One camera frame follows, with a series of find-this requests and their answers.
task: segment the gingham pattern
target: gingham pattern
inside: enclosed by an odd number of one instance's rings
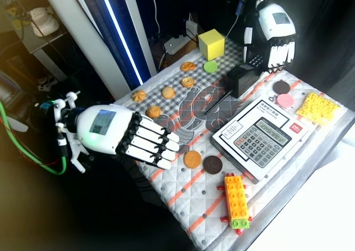
[[[153,77],[146,84],[139,89],[147,92],[148,97],[140,104],[132,103],[128,97],[118,101],[118,104],[127,106],[132,110],[137,110],[142,113],[150,105],[158,105],[162,108],[163,113],[171,116],[179,109],[180,102],[185,98],[189,89],[181,86],[180,80],[187,76],[182,73],[179,66],[184,61],[194,61],[197,65],[196,70],[189,73],[196,80],[196,87],[203,89],[210,86],[211,83],[219,80],[222,74],[226,74],[236,63],[241,62],[242,49],[236,46],[229,40],[226,41],[226,53],[223,57],[217,58],[216,61],[219,65],[219,70],[215,74],[207,74],[203,71],[202,66],[206,60],[200,54],[194,52],[192,55],[187,55],[177,64],[174,64],[158,76]],[[260,77],[259,81],[263,80],[267,74]],[[272,84],[278,80],[284,80],[290,85],[297,84],[291,91],[291,95],[295,99],[294,109],[288,110],[292,115],[295,110],[301,106],[305,95],[310,91],[316,91],[314,88],[305,83],[297,83],[298,79],[286,71],[282,71],[275,75],[269,82],[263,84],[246,102],[253,101],[260,94],[267,94],[274,96],[272,91]],[[245,92],[240,99],[253,91],[255,86],[252,86]],[[172,100],[165,100],[161,96],[161,90],[167,86],[173,86],[176,89],[176,98]],[[257,218],[257,214],[279,193],[282,188],[289,182],[289,180],[297,174],[302,168],[307,159],[314,153],[316,148],[327,136],[331,128],[334,126],[338,119],[335,119],[332,125],[327,127],[318,127],[314,132],[312,130],[307,134],[304,139],[309,137],[312,140],[307,142],[307,145],[302,146],[299,142],[288,154],[284,160],[281,161],[272,171],[268,174],[268,178],[264,178],[257,185],[252,184],[248,179],[244,179],[247,185],[246,194],[248,196],[248,208],[250,214]],[[201,153],[202,159],[210,155],[218,155],[219,152],[210,143],[212,132],[206,131],[205,122],[194,130],[194,138],[199,138],[191,149]],[[202,171],[202,165],[196,169],[186,168],[183,162],[183,156],[180,156],[172,163],[170,170],[160,171],[157,168],[140,163],[139,167],[141,172],[147,178],[153,178],[151,185],[161,195],[161,199],[168,204],[169,210],[173,213],[181,226],[186,230],[193,228],[189,233],[189,237],[193,240],[195,245],[201,249],[208,250],[229,250],[233,246],[233,250],[238,249],[238,236],[235,231],[228,227],[228,224],[221,223],[220,217],[226,216],[225,200],[219,201],[221,191],[216,189],[217,185],[223,184],[223,177],[226,172],[233,172],[236,175],[241,173],[224,157],[221,157],[223,163],[222,172],[216,175],[210,175]],[[191,180],[194,180],[191,186],[186,186]]]

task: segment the checkered cloth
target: checkered cloth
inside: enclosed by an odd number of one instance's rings
[[[172,162],[170,170],[159,170],[144,163],[140,163],[139,168],[142,174],[150,180],[151,185],[161,196],[163,202],[168,205],[169,210],[181,223],[181,226],[187,231],[191,240],[200,250],[244,250],[262,232],[268,222],[277,215],[287,203],[287,199],[289,200],[289,197],[292,197],[297,191],[290,192],[287,190],[300,187],[303,184],[302,180],[304,182],[311,174],[325,152],[317,155],[316,158],[312,156],[317,154],[317,151],[322,150],[320,147],[325,142],[328,143],[328,146],[325,148],[327,151],[332,145],[333,140],[341,134],[347,123],[354,118],[354,114],[346,108],[342,108],[342,115],[344,117],[340,116],[329,127],[316,128],[314,132],[311,131],[307,134],[307,137],[309,137],[307,143],[303,145],[304,142],[299,142],[270,171],[268,176],[258,184],[254,185],[247,178],[244,179],[244,183],[247,185],[246,197],[248,198],[249,213],[255,219],[251,222],[250,229],[245,230],[243,235],[239,237],[234,230],[229,228],[228,224],[221,223],[220,221],[220,217],[227,215],[226,204],[223,193],[218,191],[216,186],[223,184],[223,177],[226,172],[233,172],[236,175],[240,175],[241,173],[231,162],[221,156],[218,150],[210,143],[210,137],[214,130],[213,122],[218,120],[218,118],[226,118],[219,116],[220,112],[226,114],[227,111],[230,111],[227,114],[231,118],[232,114],[238,108],[236,99],[227,98],[224,103],[219,105],[219,109],[217,109],[219,111],[213,111],[214,114],[212,116],[204,117],[204,119],[197,117],[201,113],[201,105],[194,101],[191,111],[193,114],[191,123],[189,123],[189,113],[186,114],[187,119],[185,119],[181,111],[183,105],[188,105],[184,103],[186,103],[191,92],[195,92],[193,96],[202,95],[204,102],[208,104],[208,106],[205,106],[207,109],[217,98],[221,97],[222,90],[220,91],[221,93],[216,94],[215,99],[213,99],[215,96],[212,99],[209,98],[213,93],[204,92],[207,89],[211,89],[212,84],[214,84],[212,89],[217,88],[218,85],[216,83],[223,79],[224,75],[236,64],[242,63],[242,47],[227,39],[225,55],[215,59],[215,61],[218,63],[218,71],[213,74],[204,72],[203,64],[206,62],[206,59],[201,56],[198,50],[194,50],[137,88],[147,92],[146,100],[141,103],[134,103],[130,99],[130,95],[127,95],[116,103],[141,113],[144,113],[152,105],[161,107],[163,111],[162,116],[166,119],[167,124],[174,125],[174,128],[182,124],[175,132],[180,135],[180,147],[184,145],[186,147],[184,151],[189,148],[199,151],[202,159],[211,155],[221,158],[223,168],[216,175],[206,173],[202,165],[196,169],[187,168],[184,164],[183,156],[179,156]],[[180,70],[180,65],[184,62],[194,62],[197,67],[194,71],[184,73]],[[196,80],[193,88],[187,89],[182,87],[180,81],[185,76],[191,76]],[[287,112],[296,117],[295,111],[301,106],[305,94],[311,91],[319,93],[319,91],[298,80],[286,71],[282,71],[277,75],[263,74],[258,82],[249,88],[240,98],[248,98],[245,101],[245,105],[247,105],[261,94],[274,96],[275,93],[272,90],[272,84],[281,79],[292,85],[290,94],[295,99],[295,109],[287,110]],[[161,91],[166,86],[172,86],[176,90],[175,98],[166,100],[161,96]],[[331,130],[334,128],[336,129],[333,130],[335,135],[332,135]],[[294,182],[294,180],[298,182],[293,183],[291,186],[287,185],[289,182]],[[277,198],[278,194],[282,194],[282,191],[287,191],[287,194],[283,195],[281,199]]]

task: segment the deli logo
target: deli logo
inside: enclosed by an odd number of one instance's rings
[[[298,124],[296,124],[295,122],[293,123],[293,125],[290,126],[290,129],[295,132],[296,134],[298,134],[299,132],[301,132],[302,127],[300,127]]]

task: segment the green lego brick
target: green lego brick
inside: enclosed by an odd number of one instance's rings
[[[249,221],[247,219],[233,219],[231,227],[232,229],[247,229],[249,228]]]

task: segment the round cookie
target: round cookie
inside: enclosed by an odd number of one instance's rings
[[[146,93],[145,93],[144,90],[138,90],[138,91],[136,91],[135,93],[132,94],[131,98],[136,103],[140,103],[141,101],[145,100]]]
[[[217,71],[218,65],[215,61],[209,61],[204,64],[204,69],[207,73],[213,73]]]
[[[276,103],[285,109],[291,107],[294,102],[293,97],[288,94],[281,94],[276,98]]]
[[[184,164],[191,169],[197,168],[201,164],[201,155],[197,151],[189,151],[184,156]]]
[[[173,97],[175,97],[175,90],[170,86],[166,86],[162,90],[161,94],[166,99],[172,99]]]
[[[194,64],[193,62],[183,63],[180,67],[181,71],[184,72],[195,70],[195,68],[196,68],[196,64]]]
[[[195,79],[193,79],[190,76],[187,76],[185,78],[183,78],[181,80],[181,84],[185,87],[185,88],[192,88],[195,85]]]
[[[161,109],[156,105],[151,106],[145,111],[145,115],[152,119],[158,118],[161,115]]]
[[[204,169],[206,172],[215,175],[222,170],[222,161],[216,156],[209,156],[204,159]]]
[[[291,88],[285,81],[280,80],[272,86],[272,89],[278,94],[287,94]]]

